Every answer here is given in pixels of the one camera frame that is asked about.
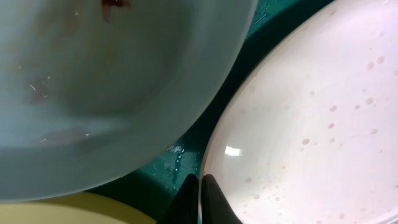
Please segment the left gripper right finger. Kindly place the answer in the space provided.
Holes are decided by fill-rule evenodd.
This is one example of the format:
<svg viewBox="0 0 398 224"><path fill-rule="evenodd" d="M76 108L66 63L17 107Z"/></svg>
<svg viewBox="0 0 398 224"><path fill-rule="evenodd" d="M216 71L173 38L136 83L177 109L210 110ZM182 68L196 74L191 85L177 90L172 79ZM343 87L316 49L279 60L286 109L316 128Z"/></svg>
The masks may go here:
<svg viewBox="0 0 398 224"><path fill-rule="evenodd" d="M202 224L243 224L211 174L201 181L201 212Z"/></svg>

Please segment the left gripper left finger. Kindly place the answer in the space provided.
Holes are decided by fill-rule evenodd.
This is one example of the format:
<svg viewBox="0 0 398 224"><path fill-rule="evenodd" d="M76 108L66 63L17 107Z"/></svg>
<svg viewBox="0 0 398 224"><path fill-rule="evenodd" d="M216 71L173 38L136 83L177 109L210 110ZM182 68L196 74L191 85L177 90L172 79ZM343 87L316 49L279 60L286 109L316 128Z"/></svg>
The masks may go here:
<svg viewBox="0 0 398 224"><path fill-rule="evenodd" d="M198 177L195 174L188 174L166 213L157 224L197 224L198 193Z"/></svg>

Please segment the white plate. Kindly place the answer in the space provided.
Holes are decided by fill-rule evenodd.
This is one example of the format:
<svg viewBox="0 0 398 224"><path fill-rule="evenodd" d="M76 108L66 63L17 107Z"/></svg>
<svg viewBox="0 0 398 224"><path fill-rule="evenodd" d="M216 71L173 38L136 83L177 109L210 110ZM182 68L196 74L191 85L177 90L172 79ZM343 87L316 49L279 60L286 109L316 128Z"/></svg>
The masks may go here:
<svg viewBox="0 0 398 224"><path fill-rule="evenodd" d="M223 112L202 171L243 223L397 222L397 0L340 0Z"/></svg>

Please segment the light blue plate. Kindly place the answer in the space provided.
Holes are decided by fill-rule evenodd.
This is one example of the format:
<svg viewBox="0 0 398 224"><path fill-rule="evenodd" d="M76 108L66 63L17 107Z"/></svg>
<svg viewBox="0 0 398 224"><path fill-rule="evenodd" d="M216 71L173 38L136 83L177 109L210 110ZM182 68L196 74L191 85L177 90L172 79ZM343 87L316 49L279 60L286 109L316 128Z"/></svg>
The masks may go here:
<svg viewBox="0 0 398 224"><path fill-rule="evenodd" d="M120 178L228 76L256 1L1 1L1 201Z"/></svg>

